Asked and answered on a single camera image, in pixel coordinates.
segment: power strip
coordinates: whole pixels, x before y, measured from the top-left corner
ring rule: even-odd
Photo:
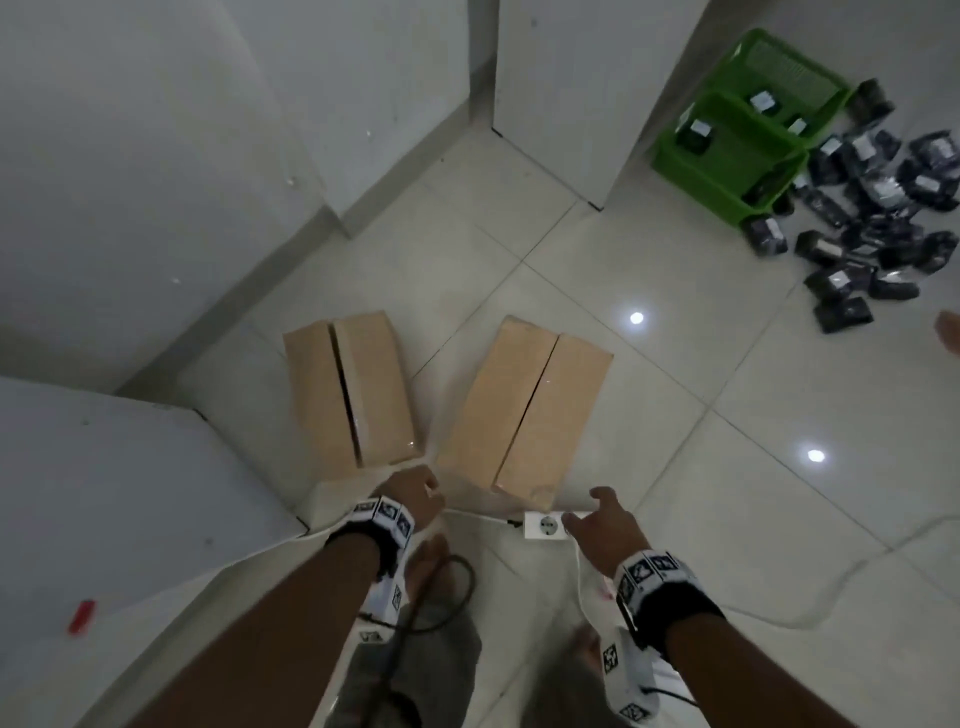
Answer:
[[[523,538],[536,541],[566,541],[566,529],[560,520],[564,511],[525,511],[523,513]],[[575,515],[584,518],[589,511],[576,511]]]

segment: brown cardboard box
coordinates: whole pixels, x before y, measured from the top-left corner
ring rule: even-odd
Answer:
[[[324,480],[422,455],[383,311],[283,335],[298,422]]]
[[[508,316],[437,466],[550,509],[613,355]]]

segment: white tile floor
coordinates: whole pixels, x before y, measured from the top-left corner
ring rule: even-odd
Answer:
[[[813,226],[799,211],[785,227]],[[816,328],[804,270],[793,255],[755,258],[642,159],[597,213],[481,116],[357,239],[324,245],[191,367],[180,394],[320,525],[382,473],[312,488],[283,331],[385,308],[428,461],[506,314],[584,337],[614,360],[558,504],[589,506],[588,488],[612,485],[654,544],[854,720],[955,726],[960,360],[932,322],[960,309],[960,263],[834,336]],[[445,487],[451,505],[503,508]],[[516,726],[548,629],[577,621],[571,551],[458,516],[446,526],[479,562],[485,646],[467,728]],[[661,725],[703,725],[667,713]]]

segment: green plastic basket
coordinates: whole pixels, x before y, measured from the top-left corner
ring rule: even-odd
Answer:
[[[677,144],[677,132],[692,119],[713,128],[700,156]],[[765,124],[749,105],[720,91],[705,91],[672,129],[660,134],[653,167],[701,205],[731,225],[765,214],[806,166],[807,152],[785,129]],[[764,175],[777,170],[782,184],[756,206],[741,196]]]
[[[707,88],[731,95],[764,123],[781,128],[799,114],[807,123],[800,134],[807,148],[820,139],[853,94],[841,76],[760,28],[733,46],[707,77],[703,89]],[[774,116],[750,105],[749,98],[764,90],[780,102]]]

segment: left hand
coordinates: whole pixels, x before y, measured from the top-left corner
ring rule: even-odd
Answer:
[[[414,530],[422,531],[446,507],[446,499],[437,493],[437,476],[425,465],[397,471],[380,487],[373,497],[386,496],[406,506],[414,517]]]

